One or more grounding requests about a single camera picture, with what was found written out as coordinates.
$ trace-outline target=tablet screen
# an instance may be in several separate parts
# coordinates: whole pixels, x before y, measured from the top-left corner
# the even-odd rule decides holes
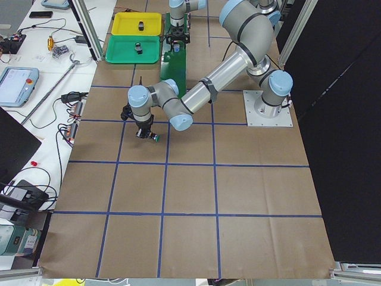
[[[31,70],[9,69],[0,82],[0,102],[16,102],[31,72]]]

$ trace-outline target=green tray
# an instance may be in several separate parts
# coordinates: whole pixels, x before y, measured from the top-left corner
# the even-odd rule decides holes
[[[138,54],[135,43],[139,42],[143,53]],[[112,35],[108,42],[106,61],[112,64],[154,64],[159,60],[158,36]]]

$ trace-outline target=yellow bin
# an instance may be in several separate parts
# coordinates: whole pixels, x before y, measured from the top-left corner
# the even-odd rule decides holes
[[[111,30],[113,35],[131,36],[158,36],[160,32],[161,14],[136,12],[117,13]]]

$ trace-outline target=blue joint cap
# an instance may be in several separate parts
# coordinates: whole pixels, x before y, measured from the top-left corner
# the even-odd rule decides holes
[[[207,7],[207,0],[198,0],[198,9],[204,9]]]
[[[268,80],[271,90],[280,97],[287,96],[293,85],[290,74],[283,70],[274,71]]]
[[[192,125],[193,118],[189,114],[180,114],[172,117],[169,122],[177,131],[184,131]]]
[[[169,0],[169,7],[170,8],[177,8],[183,5],[184,0]]]
[[[177,84],[176,84],[176,82],[173,79],[166,79],[163,82],[166,82],[166,83],[168,83],[171,86],[171,88],[173,89],[173,91],[176,94],[176,96],[179,95],[179,88],[177,87]]]
[[[143,106],[149,98],[148,90],[142,85],[132,86],[127,94],[129,97],[129,104],[135,108]]]
[[[273,25],[274,27],[280,20],[280,12],[279,11],[272,12],[271,14],[267,15],[267,18],[270,20],[271,25]]]
[[[239,3],[241,3],[244,0],[229,0],[225,6],[222,8],[221,13],[220,13],[220,24],[223,26],[226,17],[229,15],[230,12],[232,12],[232,9],[235,8]]]

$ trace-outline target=white mounting plate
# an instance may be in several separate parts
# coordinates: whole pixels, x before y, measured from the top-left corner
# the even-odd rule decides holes
[[[292,127],[292,119],[290,109],[288,107],[282,108],[280,113],[275,118],[264,118],[254,110],[255,100],[262,95],[262,91],[243,91],[243,98],[245,100],[246,121],[248,126],[255,127]],[[283,105],[287,104],[287,99],[284,100]]]

